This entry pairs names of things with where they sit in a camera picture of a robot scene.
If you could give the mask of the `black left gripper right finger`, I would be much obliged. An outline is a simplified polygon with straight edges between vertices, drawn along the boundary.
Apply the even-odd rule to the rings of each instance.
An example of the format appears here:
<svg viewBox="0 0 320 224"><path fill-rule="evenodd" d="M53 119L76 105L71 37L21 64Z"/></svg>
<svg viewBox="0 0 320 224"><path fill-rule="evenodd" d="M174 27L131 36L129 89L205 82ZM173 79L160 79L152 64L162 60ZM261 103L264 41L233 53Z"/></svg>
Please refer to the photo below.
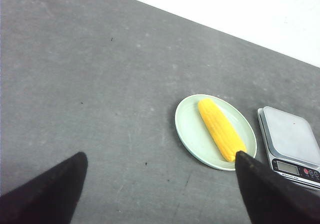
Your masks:
<svg viewBox="0 0 320 224"><path fill-rule="evenodd" d="M251 223L319 223L319 196L285 179L239 151L239 189Z"/></svg>

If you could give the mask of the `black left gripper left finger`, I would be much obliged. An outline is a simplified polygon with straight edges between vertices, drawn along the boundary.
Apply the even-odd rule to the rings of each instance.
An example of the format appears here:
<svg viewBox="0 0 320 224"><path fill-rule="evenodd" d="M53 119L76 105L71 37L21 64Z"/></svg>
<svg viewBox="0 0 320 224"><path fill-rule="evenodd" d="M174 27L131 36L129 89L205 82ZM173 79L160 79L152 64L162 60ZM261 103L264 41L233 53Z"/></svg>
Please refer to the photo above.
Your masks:
<svg viewBox="0 0 320 224"><path fill-rule="evenodd" d="M0 198L1 223L70 223L88 168L78 152Z"/></svg>

